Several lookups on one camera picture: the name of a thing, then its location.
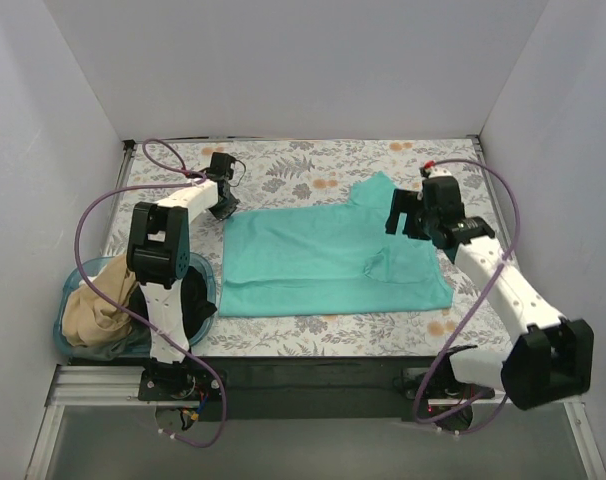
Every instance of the metal frame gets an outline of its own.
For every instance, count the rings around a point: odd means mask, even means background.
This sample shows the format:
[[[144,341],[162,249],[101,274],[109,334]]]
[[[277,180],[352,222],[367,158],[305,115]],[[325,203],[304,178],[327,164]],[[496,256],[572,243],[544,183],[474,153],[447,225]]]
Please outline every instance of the metal frame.
[[[483,150],[478,135],[465,137],[472,141],[477,159],[485,164]],[[176,139],[175,142],[212,142],[212,141],[244,141],[244,140],[268,140],[257,138],[195,138]],[[135,148],[127,149],[117,179],[117,188],[127,181],[131,164],[134,159]],[[502,241],[510,241],[503,217],[496,200],[496,192],[487,174],[483,174],[485,184],[490,194],[490,201],[499,222]],[[108,230],[114,218],[118,198],[115,198]],[[27,480],[42,480],[46,478],[50,462],[56,446],[56,440],[60,431],[65,406],[166,406],[175,405],[173,402],[140,402],[137,399],[140,375],[142,367],[61,367],[53,380],[45,409],[43,422],[39,431],[35,448],[26,473]],[[482,400],[482,403],[498,403],[501,397]],[[603,466],[592,430],[585,414],[585,406],[578,398],[565,400],[565,410],[568,415],[574,440],[579,450],[587,478],[590,480],[606,480],[606,471]]]

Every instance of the beige cloth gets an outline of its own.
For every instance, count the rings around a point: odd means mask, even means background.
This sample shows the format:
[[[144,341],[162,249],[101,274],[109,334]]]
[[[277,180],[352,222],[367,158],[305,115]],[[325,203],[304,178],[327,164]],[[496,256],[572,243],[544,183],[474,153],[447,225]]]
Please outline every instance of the beige cloth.
[[[94,279],[109,298],[127,305],[136,278],[127,269],[125,255],[114,257]],[[82,284],[67,300],[62,320],[63,335],[73,347],[94,347],[121,340],[130,334],[130,317]]]

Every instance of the turquoise cloth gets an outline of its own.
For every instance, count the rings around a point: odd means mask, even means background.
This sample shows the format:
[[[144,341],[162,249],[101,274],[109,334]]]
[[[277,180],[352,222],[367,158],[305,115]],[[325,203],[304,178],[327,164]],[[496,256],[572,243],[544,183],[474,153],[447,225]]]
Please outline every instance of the turquoise cloth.
[[[450,307],[452,289],[432,244],[385,234],[394,188],[378,173],[354,185],[345,205],[233,215],[225,225],[220,315]]]

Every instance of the floral tablecloth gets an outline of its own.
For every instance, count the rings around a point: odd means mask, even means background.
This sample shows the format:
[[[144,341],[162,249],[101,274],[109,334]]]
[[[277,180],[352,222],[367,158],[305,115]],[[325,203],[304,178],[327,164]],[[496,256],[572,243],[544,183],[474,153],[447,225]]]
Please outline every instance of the floral tablecloth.
[[[355,182],[385,172],[401,188],[420,187],[419,166],[429,160],[476,160],[471,140],[236,140],[173,144],[188,168],[209,165],[213,151],[230,153],[247,165],[234,195],[239,210],[304,207],[344,203]],[[150,151],[164,163],[176,160],[163,147]],[[472,166],[451,165],[469,216],[483,217],[495,230],[498,224],[483,176]],[[242,167],[237,164],[240,178]],[[176,183],[181,176],[160,169],[138,148],[128,185]],[[107,255],[127,246],[132,208],[138,201],[155,201],[164,190],[128,192],[122,196],[109,233]],[[220,293],[223,223],[209,214],[190,225],[191,250],[207,258]],[[472,282],[439,253],[446,281],[454,289],[452,308],[431,312],[363,315],[294,316],[282,318],[217,318],[209,334],[194,347],[204,356],[276,355],[434,355],[442,347],[477,296]],[[506,350],[509,337],[489,305],[481,307],[457,343],[474,343]]]

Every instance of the white wall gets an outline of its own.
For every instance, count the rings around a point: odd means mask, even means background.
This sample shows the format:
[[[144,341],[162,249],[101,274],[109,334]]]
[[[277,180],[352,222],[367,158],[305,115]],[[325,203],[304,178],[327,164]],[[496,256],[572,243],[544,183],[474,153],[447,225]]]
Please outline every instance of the white wall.
[[[0,480],[23,478],[57,361],[51,329],[87,204],[121,145],[41,0],[0,0]],[[87,228],[96,256],[106,210]]]
[[[550,0],[481,139],[520,199],[524,272],[595,330],[586,402],[606,464],[606,1]]]
[[[479,133],[547,0],[46,0],[121,138]]]

